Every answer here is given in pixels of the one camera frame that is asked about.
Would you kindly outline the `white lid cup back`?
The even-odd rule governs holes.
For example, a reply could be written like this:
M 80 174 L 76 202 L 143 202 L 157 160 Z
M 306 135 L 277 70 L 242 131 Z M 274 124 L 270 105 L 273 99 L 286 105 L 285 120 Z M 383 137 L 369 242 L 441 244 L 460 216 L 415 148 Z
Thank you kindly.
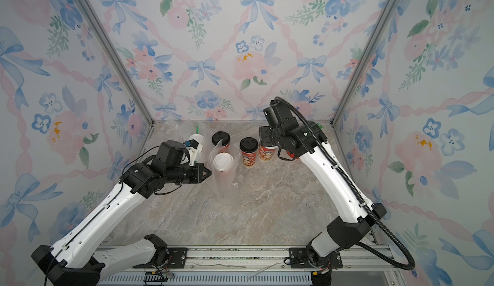
M 258 151 L 259 159 L 262 162 L 270 161 L 272 159 L 272 157 L 274 156 L 275 152 L 277 151 L 277 149 L 278 149 L 278 147 L 260 146 L 259 151 Z

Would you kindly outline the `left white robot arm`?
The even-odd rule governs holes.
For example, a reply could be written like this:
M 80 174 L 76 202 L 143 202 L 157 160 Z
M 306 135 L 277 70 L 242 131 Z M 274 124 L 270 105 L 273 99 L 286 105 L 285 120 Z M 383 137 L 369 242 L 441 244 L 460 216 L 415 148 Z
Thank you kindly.
M 150 196 L 163 196 L 166 184 L 181 188 L 200 184 L 212 172 L 198 162 L 203 145 L 190 138 L 168 140 L 158 152 L 126 168 L 109 195 L 73 230 L 51 246 L 41 245 L 32 259 L 44 273 L 44 283 L 97 285 L 101 280 L 135 265 L 165 267 L 172 256 L 158 235 L 123 247 L 99 252 L 104 239 Z

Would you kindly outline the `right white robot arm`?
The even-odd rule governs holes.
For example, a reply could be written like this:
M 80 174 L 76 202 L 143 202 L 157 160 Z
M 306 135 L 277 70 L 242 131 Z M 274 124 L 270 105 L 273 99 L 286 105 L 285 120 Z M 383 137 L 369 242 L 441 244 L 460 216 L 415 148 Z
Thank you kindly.
M 314 267 L 325 267 L 337 252 L 361 241 L 387 211 L 367 198 L 338 162 L 326 135 L 288 102 L 273 100 L 264 109 L 267 125 L 259 129 L 261 144 L 287 151 L 305 164 L 333 201 L 338 216 L 306 246 Z

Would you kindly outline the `clear plastic carrier bag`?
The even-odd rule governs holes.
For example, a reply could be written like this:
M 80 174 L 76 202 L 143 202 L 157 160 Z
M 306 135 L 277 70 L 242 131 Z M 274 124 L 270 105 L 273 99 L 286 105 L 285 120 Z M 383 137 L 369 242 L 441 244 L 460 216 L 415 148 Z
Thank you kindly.
M 212 130 L 207 127 L 204 121 L 171 121 L 169 123 L 171 129 L 170 138 L 180 142 L 188 140 L 189 136 L 195 134 L 195 123 L 199 124 L 199 134 L 205 137 L 205 141 L 202 144 L 202 154 L 204 158 L 203 162 L 205 163 L 210 151 L 212 150 L 213 145 L 211 140 Z

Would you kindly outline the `red cup white lid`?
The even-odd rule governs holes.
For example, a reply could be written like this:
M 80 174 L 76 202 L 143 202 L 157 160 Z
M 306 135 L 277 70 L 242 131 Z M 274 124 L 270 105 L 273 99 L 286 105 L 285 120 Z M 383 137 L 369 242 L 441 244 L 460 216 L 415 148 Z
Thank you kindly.
M 234 180 L 234 158 L 227 152 L 219 153 L 213 159 L 214 175 L 219 186 L 226 186 Z

